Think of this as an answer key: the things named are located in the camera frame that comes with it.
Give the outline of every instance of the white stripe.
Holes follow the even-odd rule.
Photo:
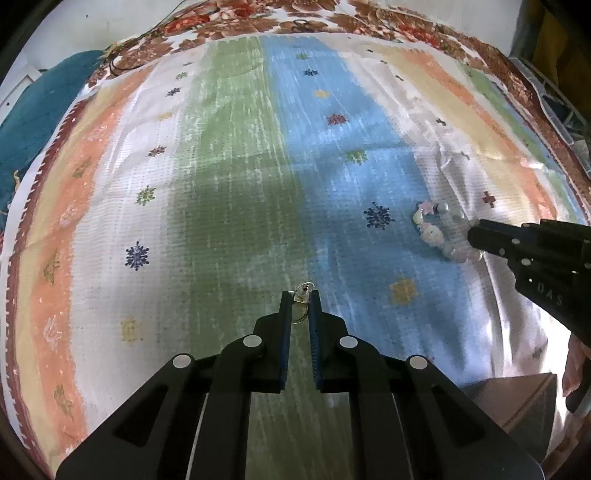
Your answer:
[[[181,255],[171,254],[182,243],[167,230],[165,215],[182,107],[206,49],[163,58],[134,93],[100,161],[87,215],[76,227],[71,349],[89,433],[173,355],[190,350],[188,302],[182,302],[188,287]],[[193,64],[183,66],[188,61]],[[176,80],[181,71],[189,76]],[[167,96],[174,87],[181,91]],[[159,120],[166,112],[173,117]],[[159,145],[166,151],[149,157]],[[139,205],[137,194],[147,186],[155,187],[154,200]],[[126,249],[136,241],[150,249],[150,263],[138,271],[125,266]],[[132,344],[122,338],[127,318],[138,329]]]

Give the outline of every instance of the floral blanket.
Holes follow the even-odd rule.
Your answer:
[[[479,218],[588,221],[536,101],[492,47],[355,0],[207,2],[117,46],[7,221],[2,394],[31,456],[53,475],[173,355],[218,353],[305,281],[459,385],[561,373],[568,331],[466,241]],[[286,392],[253,396],[248,478],[351,478],[307,337]]]

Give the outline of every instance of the bracelet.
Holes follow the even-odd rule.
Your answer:
[[[435,214],[452,215],[452,217],[459,218],[460,220],[466,217],[461,210],[451,211],[446,202],[431,203],[425,200],[423,203],[419,203],[417,211],[413,215],[413,222],[421,233],[421,240],[430,247],[441,250],[444,257],[458,263],[480,261],[483,257],[482,250],[456,247],[451,242],[446,241],[443,232],[437,225],[425,221],[425,215]]]

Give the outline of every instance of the white wall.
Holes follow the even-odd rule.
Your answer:
[[[83,50],[103,50],[162,20],[180,0],[63,0],[23,48],[37,69]],[[188,0],[185,5],[195,3]]]
[[[183,6],[196,3],[188,0]],[[479,38],[508,54],[522,0],[378,0],[402,5]],[[49,69],[73,53],[102,50],[162,20],[179,0],[63,0],[21,53],[36,69]]]

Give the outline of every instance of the teal cushion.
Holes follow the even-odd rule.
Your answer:
[[[7,211],[14,194],[12,174],[23,177],[45,147],[58,122],[98,67],[99,50],[72,55],[46,71],[22,93],[0,125],[0,210]],[[0,231],[6,216],[0,215]]]

